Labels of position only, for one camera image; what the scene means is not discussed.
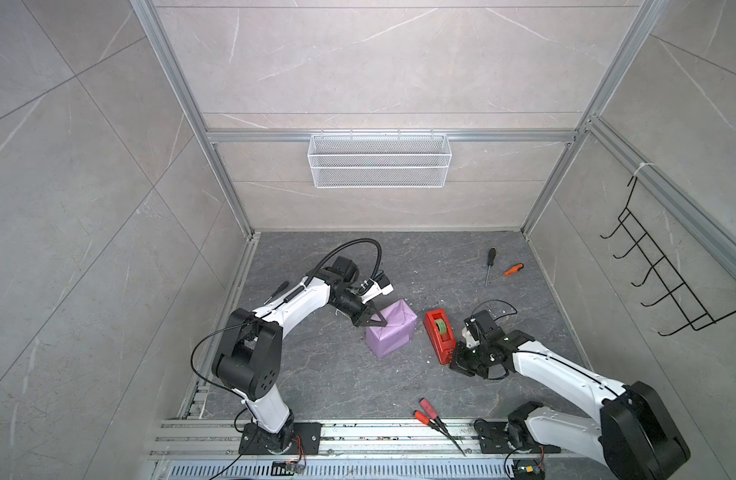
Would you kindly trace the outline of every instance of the red tape dispenser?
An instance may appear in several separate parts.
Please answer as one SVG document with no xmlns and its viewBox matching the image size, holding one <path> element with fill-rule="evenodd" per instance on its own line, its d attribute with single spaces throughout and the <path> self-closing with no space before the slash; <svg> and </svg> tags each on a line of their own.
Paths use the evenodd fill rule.
<svg viewBox="0 0 736 480">
<path fill-rule="evenodd" d="M 443 309 L 427 312 L 424 317 L 424 327 L 430 335 L 440 365 L 450 363 L 451 352 L 456 348 L 456 339 L 453 338 L 453 330 L 451 330 L 446 312 Z"/>
</svg>

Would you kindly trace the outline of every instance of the gray marble wall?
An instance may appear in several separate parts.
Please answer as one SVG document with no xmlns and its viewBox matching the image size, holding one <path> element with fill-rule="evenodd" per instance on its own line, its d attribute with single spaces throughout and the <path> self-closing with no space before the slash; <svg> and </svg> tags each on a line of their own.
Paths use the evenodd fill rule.
<svg viewBox="0 0 736 480">
<path fill-rule="evenodd" d="M 530 240 L 593 368 L 624 382 L 646 382 L 666 403 L 693 454 L 677 478 L 736 480 L 736 315 L 697 332 L 658 334 L 684 324 L 677 306 L 666 300 L 643 307 L 664 288 L 655 275 L 632 286 L 648 263 L 637 251 L 613 258 L 632 245 L 622 230 L 609 240 L 600 237 L 616 227 L 630 177 L 603 146 L 588 140 Z M 715 317 L 731 311 L 736 283 L 696 239 L 640 185 L 630 207 L 708 311 Z M 653 255 L 652 245 L 644 249 Z M 676 286 L 676 276 L 662 266 L 665 281 Z M 678 299 L 695 314 L 685 291 Z"/>
<path fill-rule="evenodd" d="M 574 128 L 638 6 L 156 3 L 212 128 Z"/>
<path fill-rule="evenodd" d="M 228 211 L 126 0 L 0 0 L 0 478 L 145 473 L 240 251 Z"/>
<path fill-rule="evenodd" d="M 158 0 L 209 128 L 575 128 L 638 0 Z M 221 145 L 272 230 L 516 229 L 560 144 L 457 144 L 441 189 L 318 190 L 299 144 Z M 349 197 L 348 204 L 341 201 Z"/>
<path fill-rule="evenodd" d="M 220 144 L 251 223 L 268 230 L 516 230 L 560 142 L 452 143 L 441 188 L 315 188 L 306 143 Z"/>
<path fill-rule="evenodd" d="M 736 0 L 672 0 L 603 117 L 736 236 Z"/>
</svg>

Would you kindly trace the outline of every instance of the purple box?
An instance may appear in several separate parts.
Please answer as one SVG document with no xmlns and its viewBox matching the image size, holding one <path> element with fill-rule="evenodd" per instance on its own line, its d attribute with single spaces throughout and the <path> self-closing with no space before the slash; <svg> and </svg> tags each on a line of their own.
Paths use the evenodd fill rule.
<svg viewBox="0 0 736 480">
<path fill-rule="evenodd" d="M 398 300 L 381 311 L 386 318 L 386 326 L 366 328 L 366 343 L 380 359 L 401 348 L 413 338 L 416 314 L 404 300 Z"/>
</svg>

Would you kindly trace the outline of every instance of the screwdriver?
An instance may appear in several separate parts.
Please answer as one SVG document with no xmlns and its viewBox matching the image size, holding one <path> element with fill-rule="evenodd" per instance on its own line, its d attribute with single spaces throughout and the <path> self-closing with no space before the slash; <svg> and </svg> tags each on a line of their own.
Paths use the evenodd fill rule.
<svg viewBox="0 0 736 480">
<path fill-rule="evenodd" d="M 279 294 L 283 293 L 283 290 L 285 290 L 286 288 L 288 288 L 288 285 L 289 284 L 290 284 L 290 282 L 288 282 L 288 280 L 286 280 L 285 282 L 281 283 L 280 286 L 277 287 L 277 290 L 272 294 L 272 296 L 269 297 L 267 299 L 267 301 L 264 302 L 262 305 L 267 305 L 267 303 L 269 303 L 270 300 L 272 300 L 273 298 L 275 298 Z"/>
<path fill-rule="evenodd" d="M 509 270 L 507 270 L 506 272 L 504 272 L 504 276 L 510 276 L 511 274 L 516 274 L 517 272 L 519 272 L 520 270 L 522 270 L 524 266 L 525 265 L 523 265 L 523 264 L 517 264 L 514 267 L 510 268 Z"/>
<path fill-rule="evenodd" d="M 424 408 L 424 412 L 426 412 L 426 414 L 430 417 L 430 420 L 432 420 L 433 423 L 437 424 L 438 427 L 442 428 L 442 431 L 444 433 L 450 435 L 446 424 L 442 422 L 442 418 L 440 418 L 440 416 L 437 415 L 437 412 L 435 412 L 435 409 L 432 408 L 432 404 L 430 403 L 430 401 L 426 398 L 422 398 L 419 401 L 419 404 L 421 405 L 421 408 Z"/>
<path fill-rule="evenodd" d="M 466 454 L 464 453 L 464 451 L 462 450 L 462 448 L 459 446 L 459 444 L 456 443 L 456 440 L 453 437 L 451 437 L 450 434 L 445 433 L 442 430 L 442 428 L 440 428 L 437 424 L 435 424 L 434 422 L 432 422 L 428 416 L 424 415 L 423 413 L 421 413 L 418 410 L 416 410 L 413 413 L 413 416 L 416 417 L 416 420 L 419 420 L 424 425 L 432 428 L 433 430 L 437 430 L 438 432 L 440 432 L 441 434 L 443 434 L 446 438 L 448 438 L 451 442 L 453 442 L 453 445 L 455 445 L 459 449 L 459 451 L 462 453 L 462 455 L 466 456 Z"/>
<path fill-rule="evenodd" d="M 493 260 L 496 258 L 496 249 L 491 247 L 488 250 L 488 273 L 486 274 L 486 286 L 488 286 L 488 276 L 491 274 L 491 267 L 493 266 Z"/>
</svg>

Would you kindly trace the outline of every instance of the white zip tie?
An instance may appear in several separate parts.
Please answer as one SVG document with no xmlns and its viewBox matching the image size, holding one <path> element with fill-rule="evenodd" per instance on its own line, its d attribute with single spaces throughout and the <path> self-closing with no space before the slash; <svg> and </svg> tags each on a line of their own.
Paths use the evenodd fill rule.
<svg viewBox="0 0 736 480">
<path fill-rule="evenodd" d="M 648 163 L 648 162 L 640 162 L 640 165 L 639 165 L 639 166 L 638 166 L 638 168 L 637 168 L 637 169 L 636 169 L 636 170 L 634 171 L 634 173 L 632 174 L 632 177 L 637 177 L 637 176 L 638 176 L 638 172 L 640 171 L 640 169 L 641 169 L 642 167 L 646 166 L 646 165 L 656 165 L 656 164 L 650 164 L 650 163 Z"/>
</svg>

